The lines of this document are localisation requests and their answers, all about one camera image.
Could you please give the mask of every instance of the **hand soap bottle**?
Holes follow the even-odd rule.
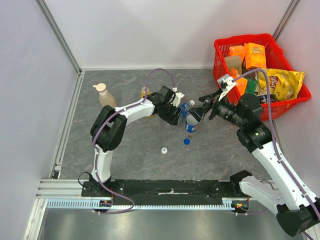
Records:
[[[104,106],[111,106],[116,108],[118,105],[114,96],[108,92],[107,87],[104,83],[99,83],[98,85],[93,85],[93,87],[99,92],[99,102],[102,107]]]

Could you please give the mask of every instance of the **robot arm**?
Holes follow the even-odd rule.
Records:
[[[114,150],[119,146],[122,141],[125,128],[128,124],[150,115],[157,114],[161,119],[169,123],[170,125],[177,125],[179,115],[182,109],[179,107],[180,100],[184,95],[181,92],[176,92],[163,86],[159,92],[154,92],[148,95],[143,102],[143,98],[139,101],[122,106],[112,108],[105,106],[96,121],[94,122],[90,134],[92,140],[95,138],[98,130],[103,123],[115,112],[124,110],[116,115],[111,122],[107,124],[102,132],[99,134],[96,141],[95,154],[99,152],[97,159],[97,170],[99,177],[103,183],[107,182],[111,178],[110,167]],[[98,179],[95,174],[95,168],[91,173],[90,181],[96,188],[101,188],[98,183]]]
[[[295,236],[317,224],[319,220],[314,209],[281,162],[285,163],[296,180],[303,186],[318,210],[320,199],[293,170],[278,144],[276,147],[281,159],[277,158],[271,132],[260,120],[263,108],[259,99],[255,95],[244,94],[235,106],[230,104],[226,97],[221,98],[221,94],[226,92],[226,87],[222,89],[200,97],[199,101],[203,104],[189,108],[189,113],[198,121],[202,121],[205,114],[212,110],[210,120],[219,116],[239,127],[236,132],[238,140],[263,165],[279,189],[272,190],[269,186],[261,184],[251,173],[242,171],[230,178],[236,183],[235,187],[238,192],[249,195],[266,206],[276,215],[280,226],[290,236]]]

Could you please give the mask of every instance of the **plastic water bottle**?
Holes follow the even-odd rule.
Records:
[[[192,107],[194,105],[195,105],[195,101],[193,101],[193,100],[185,102],[185,103],[182,103],[180,105],[180,107],[182,108],[182,112],[179,115],[178,123],[180,123],[182,120],[186,119],[187,113],[188,113],[187,112],[187,108],[190,108],[190,107]]]
[[[189,133],[194,133],[197,129],[198,121],[195,119],[194,116],[191,114],[188,114],[186,116],[186,122],[185,122],[185,130]]]

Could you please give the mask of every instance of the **tabletop surface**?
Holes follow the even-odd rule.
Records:
[[[182,102],[211,94],[218,88],[212,69],[172,69],[178,91],[185,94]],[[74,113],[61,167],[61,179],[76,179],[91,172],[94,149],[90,129],[102,107],[93,85],[105,83],[118,106],[140,99],[150,70],[86,71]],[[172,87],[165,72],[155,72],[149,90],[157,92],[165,85]],[[171,126],[158,116],[141,118],[125,129],[121,144],[111,163],[114,179],[220,179],[228,180],[247,170],[257,179],[270,179],[267,171],[238,141],[238,128],[222,118],[207,118],[196,132],[188,133],[185,124]],[[167,148],[167,154],[161,149]]]

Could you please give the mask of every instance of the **snack package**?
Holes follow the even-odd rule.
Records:
[[[261,104],[267,104],[268,103],[267,89],[260,88],[257,94],[257,97],[259,98]],[[276,95],[274,94],[274,91],[270,91],[270,102],[274,103],[276,101],[277,101],[277,98],[276,98]]]
[[[272,68],[262,70],[264,70],[268,76],[270,95],[275,95],[278,101],[297,98],[305,77],[304,72]],[[258,95],[267,94],[267,84],[262,72],[257,72],[257,80],[260,86]]]
[[[238,74],[238,70],[231,68],[230,69],[230,76],[233,77],[233,79],[235,79],[235,78],[239,77],[240,75]],[[240,96],[245,94],[247,84],[248,84],[248,80],[245,79],[244,77],[235,81],[235,87],[238,89]]]
[[[253,94],[253,95],[257,95],[256,94],[256,88],[258,85],[258,82],[256,79],[251,79],[250,77],[244,77],[248,83],[247,86],[245,88],[245,93],[246,94]]]
[[[246,48],[242,45],[229,47],[228,56],[240,56],[241,64],[243,63],[246,55]]]
[[[266,51],[265,46],[252,42],[244,44],[245,67],[246,69],[266,68]]]

